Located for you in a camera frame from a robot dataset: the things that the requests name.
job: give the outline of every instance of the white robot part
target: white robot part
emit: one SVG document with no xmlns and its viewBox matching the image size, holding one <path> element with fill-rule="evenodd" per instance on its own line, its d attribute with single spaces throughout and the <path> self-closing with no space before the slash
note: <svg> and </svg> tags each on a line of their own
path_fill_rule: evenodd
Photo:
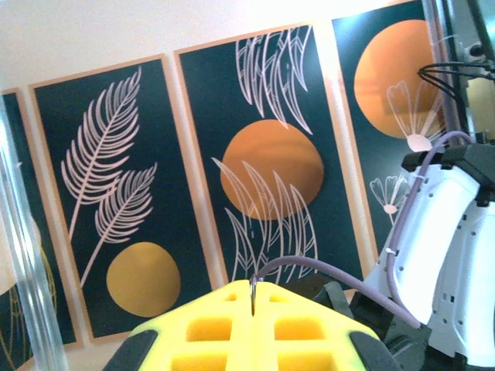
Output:
<svg viewBox="0 0 495 371">
<path fill-rule="evenodd" d="M 452 237 L 479 188 L 475 179 L 456 166 L 430 165 L 405 221 L 394 280 L 405 307 L 423 324 L 432 315 L 436 282 Z M 388 245 L 389 240 L 365 283 L 390 296 L 385 266 Z"/>
<path fill-rule="evenodd" d="M 467 364 L 495 366 L 495 203 L 471 203 L 442 266 L 429 345 Z"/>
</svg>

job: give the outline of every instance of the white wall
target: white wall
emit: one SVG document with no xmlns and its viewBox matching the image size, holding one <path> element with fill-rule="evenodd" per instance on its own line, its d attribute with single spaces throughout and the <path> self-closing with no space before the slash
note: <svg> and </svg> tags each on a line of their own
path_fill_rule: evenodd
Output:
<svg viewBox="0 0 495 371">
<path fill-rule="evenodd" d="M 247 32 L 311 19 L 331 19 L 386 0 L 0 0 L 0 89 L 21 87 L 35 133 L 27 85 L 165 53 Z M 178 77 L 173 83 L 180 99 Z M 180 117 L 185 117 L 179 100 Z M 36 150 L 43 160 L 41 141 Z M 48 176 L 43 184 L 50 189 Z M 197 192 L 202 192 L 200 184 Z M 53 195 L 51 209 L 56 210 Z M 58 242 L 63 241 L 58 226 Z M 67 252 L 63 259 L 68 263 Z M 72 298 L 80 307 L 72 284 Z M 83 328 L 82 312 L 78 325 Z M 99 370 L 120 342 L 67 352 L 71 370 Z"/>
</svg>

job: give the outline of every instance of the yellow foam block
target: yellow foam block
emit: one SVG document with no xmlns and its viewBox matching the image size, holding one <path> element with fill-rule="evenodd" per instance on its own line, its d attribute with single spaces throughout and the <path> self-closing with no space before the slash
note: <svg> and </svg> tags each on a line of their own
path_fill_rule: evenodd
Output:
<svg viewBox="0 0 495 371">
<path fill-rule="evenodd" d="M 140 371 L 364 371 L 348 334 L 368 327 L 268 282 L 235 281 L 137 327 L 158 337 Z"/>
</svg>

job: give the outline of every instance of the purple cable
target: purple cable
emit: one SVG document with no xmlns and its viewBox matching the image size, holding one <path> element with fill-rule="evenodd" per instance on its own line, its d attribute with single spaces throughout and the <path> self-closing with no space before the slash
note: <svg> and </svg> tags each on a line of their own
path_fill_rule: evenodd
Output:
<svg viewBox="0 0 495 371">
<path fill-rule="evenodd" d="M 392 300 L 394 300 L 398 305 L 400 305 L 404 309 L 406 307 L 402 302 L 401 298 L 399 297 L 397 285 L 394 279 L 394 263 L 398 251 L 398 242 L 401 238 L 402 230 L 404 229 L 405 220 L 408 218 L 412 204 L 414 203 L 415 198 L 418 195 L 419 187 L 423 182 L 423 177 L 428 171 L 428 167 L 432 162 L 433 156 L 435 156 L 436 152 L 438 152 L 438 150 L 443 146 L 444 143 L 446 143 L 450 138 L 454 138 L 454 137 L 461 137 L 464 140 L 466 140 L 468 143 L 473 142 L 471 137 L 468 134 L 463 133 L 462 131 L 450 131 L 444 134 L 442 137 L 440 137 L 440 139 L 435 143 L 433 148 L 425 156 L 421 168 L 419 168 L 418 171 L 418 178 L 416 178 L 414 184 L 411 187 L 411 191 L 409 192 L 409 197 L 406 199 L 404 205 L 402 206 L 402 210 L 399 213 L 397 220 L 395 221 L 394 230 L 392 231 L 390 244 L 388 247 L 391 249 L 391 251 L 394 254 L 387 254 L 387 260 L 385 265 L 387 271 L 387 285 Z"/>
<path fill-rule="evenodd" d="M 392 300 L 382 295 L 380 292 L 374 290 L 373 288 L 367 286 L 364 282 L 358 280 L 357 278 L 351 276 L 350 274 L 340 270 L 333 265 L 325 263 L 317 259 L 312 259 L 311 257 L 300 257 L 288 255 L 285 257 L 278 257 L 274 260 L 270 260 L 266 263 L 256 274 L 255 279 L 257 281 L 261 280 L 265 275 L 283 265 L 299 265 L 303 267 L 309 267 L 316 269 L 324 274 L 328 274 L 330 277 L 336 278 L 337 280 L 343 282 L 358 290 L 361 294 L 367 296 L 371 300 L 375 301 L 383 308 L 387 309 L 393 315 L 397 315 L 402 318 L 413 328 L 420 328 L 421 323 L 407 310 L 401 306 L 395 304 Z"/>
</svg>

